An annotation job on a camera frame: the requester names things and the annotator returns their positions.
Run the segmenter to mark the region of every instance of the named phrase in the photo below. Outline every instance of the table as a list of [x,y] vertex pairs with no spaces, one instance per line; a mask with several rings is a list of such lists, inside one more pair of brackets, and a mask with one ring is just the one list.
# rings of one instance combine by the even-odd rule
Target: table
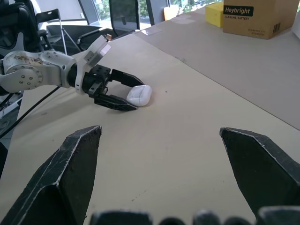
[[[38,167],[72,132],[101,125],[95,185],[85,224],[94,211],[144,210],[154,224],[214,210],[222,219],[253,213],[236,184],[221,127],[267,135],[300,161],[300,133],[254,104],[135,35],[111,42],[101,65],[141,78],[153,88],[150,105],[117,112],[93,104],[74,89],[60,89],[16,128],[0,180],[0,219]],[[25,91],[22,115],[54,87]],[[125,97],[117,82],[109,92]]]
[[201,8],[146,31],[136,35],[300,129],[300,40],[291,30],[269,40],[227,34]]

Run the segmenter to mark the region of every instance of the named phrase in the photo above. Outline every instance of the barcode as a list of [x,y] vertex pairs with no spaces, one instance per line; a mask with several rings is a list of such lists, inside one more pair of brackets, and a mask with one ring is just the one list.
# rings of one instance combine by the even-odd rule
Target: barcode
[[273,34],[276,33],[277,31],[279,31],[279,29],[280,29],[280,23],[277,23],[277,24],[274,26]]

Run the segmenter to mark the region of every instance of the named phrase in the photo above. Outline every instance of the cardboard sheet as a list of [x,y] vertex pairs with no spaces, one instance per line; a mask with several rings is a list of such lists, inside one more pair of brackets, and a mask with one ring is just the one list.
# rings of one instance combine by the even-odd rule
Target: cardboard sheet
[[205,15],[188,15],[194,22],[136,35],[299,130],[300,40],[290,30],[269,40],[227,34]]

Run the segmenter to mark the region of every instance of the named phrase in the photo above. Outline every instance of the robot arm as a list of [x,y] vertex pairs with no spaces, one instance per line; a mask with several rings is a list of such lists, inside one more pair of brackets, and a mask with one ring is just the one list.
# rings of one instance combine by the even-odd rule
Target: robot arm
[[50,50],[38,53],[10,52],[0,61],[0,95],[31,90],[42,85],[74,87],[78,94],[88,94],[95,104],[120,111],[137,109],[125,99],[106,95],[109,81],[134,87],[143,85],[137,77],[97,65],[110,50],[100,36],[77,61],[71,56]]

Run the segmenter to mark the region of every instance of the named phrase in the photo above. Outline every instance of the yellow sponge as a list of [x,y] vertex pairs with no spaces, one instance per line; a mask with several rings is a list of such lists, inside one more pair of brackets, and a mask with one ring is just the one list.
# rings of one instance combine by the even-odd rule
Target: yellow sponge
[[223,27],[223,2],[216,2],[205,7],[205,20],[212,25]]

